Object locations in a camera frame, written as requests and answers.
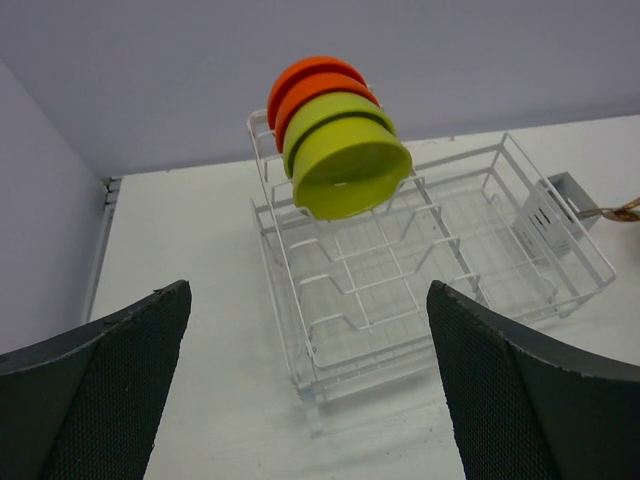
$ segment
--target lime green bowl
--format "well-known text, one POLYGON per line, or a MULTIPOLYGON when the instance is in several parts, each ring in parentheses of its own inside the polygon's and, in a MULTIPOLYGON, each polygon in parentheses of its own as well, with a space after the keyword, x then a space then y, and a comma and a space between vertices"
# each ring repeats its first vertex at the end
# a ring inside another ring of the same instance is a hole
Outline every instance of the lime green bowl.
POLYGON ((299 146, 293 200, 321 220, 338 220, 388 200, 411 173, 411 154, 366 116, 339 118, 316 128, 299 146))
POLYGON ((392 135, 396 133, 391 119, 370 100, 349 92, 320 95, 300 107, 289 122, 282 149, 287 177, 293 177, 298 150, 309 135, 329 122, 350 116, 371 118, 392 135))

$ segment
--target white table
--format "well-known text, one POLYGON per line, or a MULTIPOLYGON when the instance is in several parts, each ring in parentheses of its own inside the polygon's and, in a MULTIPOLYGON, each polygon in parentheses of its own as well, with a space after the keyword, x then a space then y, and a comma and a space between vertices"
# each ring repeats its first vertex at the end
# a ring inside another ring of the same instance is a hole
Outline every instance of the white table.
MULTIPOLYGON (((569 171, 610 206, 640 195, 638 132, 640 117, 628 117, 513 135, 543 173, 569 171)), ((494 137, 456 141, 486 145, 494 137)), ((437 379, 427 407, 310 438, 287 380, 249 198, 262 199, 253 162, 123 182, 93 318, 179 278, 193 291, 147 478, 462 478, 437 379)), ((618 279, 547 333, 640 364, 640 223, 601 219, 591 233, 618 279)))

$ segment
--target wall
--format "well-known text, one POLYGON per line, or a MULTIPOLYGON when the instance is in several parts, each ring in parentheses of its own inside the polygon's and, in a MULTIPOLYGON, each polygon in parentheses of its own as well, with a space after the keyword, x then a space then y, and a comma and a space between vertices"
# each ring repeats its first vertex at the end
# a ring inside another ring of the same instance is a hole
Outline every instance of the wall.
POLYGON ((4 0, 0 52, 100 175, 246 159, 307 55, 357 66, 404 139, 640 112, 632 0, 4 0))
POLYGON ((0 61, 0 353, 78 325, 103 197, 0 61))

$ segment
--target orange bowl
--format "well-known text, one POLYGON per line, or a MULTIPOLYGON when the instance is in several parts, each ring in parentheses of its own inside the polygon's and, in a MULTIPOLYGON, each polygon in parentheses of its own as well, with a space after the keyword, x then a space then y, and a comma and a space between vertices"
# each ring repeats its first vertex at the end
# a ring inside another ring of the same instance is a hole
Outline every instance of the orange bowl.
POLYGON ((360 95, 380 106, 376 97, 362 83, 341 73, 317 73, 300 80, 285 94, 276 115, 276 147, 282 152, 284 134, 289 122, 309 100, 331 92, 349 92, 360 95))
POLYGON ((309 75, 323 72, 342 73, 366 86, 363 76, 360 75, 355 68, 342 60, 324 56, 304 58, 282 72, 273 84, 273 87, 271 87, 271 93, 269 93, 269 100, 267 101, 267 121, 269 128, 275 127, 276 116, 282 104, 282 99, 291 87, 309 75))

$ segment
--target white wire dish rack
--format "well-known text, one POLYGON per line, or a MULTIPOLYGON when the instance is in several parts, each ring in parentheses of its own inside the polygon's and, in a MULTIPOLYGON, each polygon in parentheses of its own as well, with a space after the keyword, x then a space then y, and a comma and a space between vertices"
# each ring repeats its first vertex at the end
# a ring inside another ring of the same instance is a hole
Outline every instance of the white wire dish rack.
MULTIPOLYGON (((467 151, 459 142, 408 144, 413 173, 386 204, 321 222, 294 205, 265 112, 252 114, 248 128, 276 324, 312 435, 325 429, 337 398, 434 366, 425 308, 433 280, 529 323, 569 315, 615 278, 575 208, 506 133, 467 151), (554 251, 549 238, 564 248, 554 251)), ((385 401, 400 395, 408 394, 385 401)))

